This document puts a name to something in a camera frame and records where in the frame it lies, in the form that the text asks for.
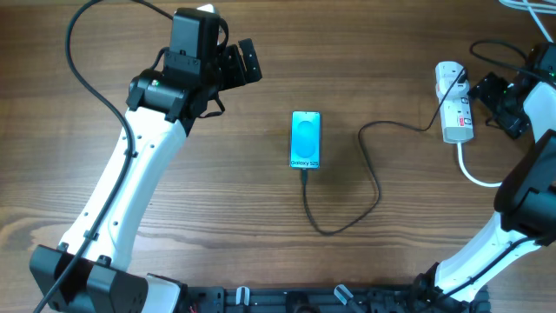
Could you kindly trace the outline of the smartphone with cyan screen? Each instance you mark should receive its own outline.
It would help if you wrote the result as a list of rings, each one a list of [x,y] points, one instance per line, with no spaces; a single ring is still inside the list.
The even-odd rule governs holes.
[[[293,169],[320,168],[321,113],[293,111],[290,136],[290,162]]]

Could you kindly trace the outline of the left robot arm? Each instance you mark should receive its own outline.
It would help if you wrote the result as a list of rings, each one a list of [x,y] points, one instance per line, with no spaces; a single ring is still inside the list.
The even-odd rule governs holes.
[[[122,133],[89,201],[55,248],[36,247],[30,271],[41,307],[59,312],[190,312],[185,283],[129,273],[136,233],[163,172],[209,102],[261,79],[250,39],[228,42],[210,4],[171,15],[170,44],[134,77]]]

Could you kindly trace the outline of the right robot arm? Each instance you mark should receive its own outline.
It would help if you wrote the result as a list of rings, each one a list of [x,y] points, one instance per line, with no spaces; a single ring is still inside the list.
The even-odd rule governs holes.
[[[480,232],[415,279],[407,299],[414,312],[470,310],[492,278],[555,240],[555,45],[538,43],[521,57],[512,82],[489,73],[468,94],[510,137],[531,130],[534,145],[501,182]]]

